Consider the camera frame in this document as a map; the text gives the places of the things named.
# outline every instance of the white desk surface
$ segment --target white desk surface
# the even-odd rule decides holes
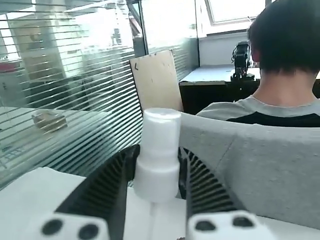
[[[9,162],[4,159],[6,153],[0,151],[0,161],[5,164],[5,167],[0,165],[0,181],[5,182],[6,177],[10,176],[11,170],[6,168],[15,168],[15,171],[28,168],[26,165],[32,166],[34,161],[39,160],[38,155],[45,160],[44,150],[49,155],[51,151],[61,147],[59,143],[62,141],[67,151],[69,142],[92,131],[96,125],[103,124],[109,115],[107,112],[96,111],[55,110],[54,112],[66,116],[67,127],[48,133],[34,125],[32,120],[34,108],[0,107],[1,147],[23,146],[23,154]]]
[[[231,81],[231,76],[235,72],[235,67],[230,65],[217,65],[217,66],[201,66],[196,70],[192,71],[188,76],[181,80],[181,85],[192,85],[192,84],[199,84],[206,83],[210,85],[223,85],[226,82]],[[260,69],[249,68],[249,74],[253,74],[256,80],[260,80]]]
[[[85,178],[37,168],[0,191],[1,239],[20,240],[27,224],[52,213]],[[124,240],[176,240],[185,237],[186,201],[174,199],[156,210],[152,239],[147,236],[150,204],[127,191]],[[259,218],[278,240],[319,240],[320,230]]]

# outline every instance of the black gripper pad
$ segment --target black gripper pad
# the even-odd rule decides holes
[[[102,218],[108,223],[110,240],[122,240],[127,187],[134,179],[139,152],[140,146],[133,145],[113,155],[92,172],[55,212]],[[180,147],[178,159],[179,189],[187,202],[187,218],[199,213],[245,209],[191,151]]]

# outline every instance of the table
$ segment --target table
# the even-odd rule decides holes
[[[64,153],[90,138],[109,120],[109,112],[55,110],[66,116],[67,127],[48,133],[38,129],[32,120],[35,108],[0,107],[1,149],[16,149],[8,160],[7,152],[0,151],[0,184],[6,183],[36,166],[58,162]]]
[[[181,85],[192,85],[192,84],[212,84],[224,85],[231,82],[231,76],[235,73],[235,67],[232,64],[228,65],[217,65],[217,66],[201,66],[196,70],[192,71],[188,76],[180,81]],[[249,74],[253,74],[256,80],[261,79],[260,68],[253,67],[248,69]]]
[[[0,191],[1,239],[19,240],[21,230],[42,215],[53,212],[85,178],[37,168]],[[152,239],[148,239],[150,204],[127,190],[124,240],[176,240],[185,236],[186,201],[174,199],[155,211]],[[320,230],[259,217],[279,240],[318,240]]]
[[[233,102],[252,95],[260,84],[260,69],[249,68],[255,81],[231,82],[233,65],[202,66],[179,82],[184,112],[197,114],[211,103]],[[320,74],[313,88],[320,98]]]

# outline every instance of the chair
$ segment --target chair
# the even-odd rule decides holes
[[[320,229],[320,128],[182,114],[180,146],[194,152],[258,216]]]

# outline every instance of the person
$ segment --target person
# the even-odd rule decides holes
[[[237,102],[217,102],[197,115],[279,127],[320,127],[313,85],[320,71],[320,0],[276,0],[248,30],[260,85]]]

